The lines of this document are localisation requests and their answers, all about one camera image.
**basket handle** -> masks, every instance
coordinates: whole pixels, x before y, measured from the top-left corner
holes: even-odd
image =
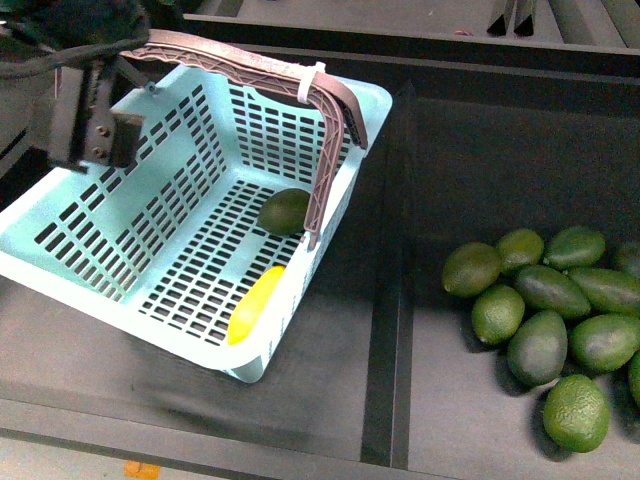
[[[160,60],[199,67],[207,72],[221,73],[238,85],[251,85],[258,90],[293,98],[298,97],[301,81],[309,74],[308,69],[313,68],[264,57],[195,35],[154,29],[150,31],[145,46],[121,52],[121,55],[135,60]],[[307,100],[320,110],[325,124],[318,172],[304,220],[304,228],[311,234],[308,248],[313,250],[342,147],[344,124],[356,145],[367,148],[368,141],[358,99],[336,78],[316,71]]]

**basket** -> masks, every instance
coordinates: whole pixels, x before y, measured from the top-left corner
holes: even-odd
[[[315,217],[308,212],[307,231],[268,234],[256,225],[267,198],[285,188],[314,195],[323,188],[326,117],[233,80],[228,71],[179,65],[153,92],[128,94],[114,108],[145,117],[136,161],[127,169],[92,165],[86,175],[54,169],[0,213],[0,274],[251,383],[263,375],[331,241],[366,150],[341,126],[326,199],[316,203]],[[341,83],[357,98],[372,143],[390,96],[374,85]],[[227,345],[231,312],[275,264],[286,270],[256,327]]]

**black cable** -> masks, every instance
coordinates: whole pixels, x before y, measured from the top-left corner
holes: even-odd
[[[140,32],[136,38],[118,40],[110,44],[67,48],[44,57],[32,58],[23,63],[0,62],[0,79],[15,80],[33,77],[70,63],[97,60],[117,55],[122,51],[135,50],[149,40],[149,19],[146,15],[140,18],[136,30]]]

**green avocado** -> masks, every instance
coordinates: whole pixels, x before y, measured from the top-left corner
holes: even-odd
[[[640,348],[640,319],[617,313],[589,318],[569,337],[573,357],[596,373],[613,372]]]
[[[530,387],[558,378],[567,359],[567,329],[552,310],[536,313],[509,342],[507,364],[520,382]]]
[[[605,268],[574,268],[567,276],[577,283],[594,309],[640,316],[640,280]]]
[[[514,288],[529,307],[553,310],[565,320],[584,317],[591,311],[578,284],[550,267],[524,267],[516,275]]]
[[[549,392],[542,410],[547,435],[560,447],[591,452],[604,441],[611,410],[602,390],[584,375],[570,375]]]
[[[605,250],[604,236],[588,227],[562,230],[547,244],[542,263],[556,270],[589,267],[596,263]]]
[[[491,245],[467,243],[447,257],[442,286],[456,297],[475,297],[497,280],[501,263],[500,254]]]
[[[288,188],[276,193],[262,204],[258,213],[258,225],[281,237],[304,230],[309,198],[309,192],[299,188]]]

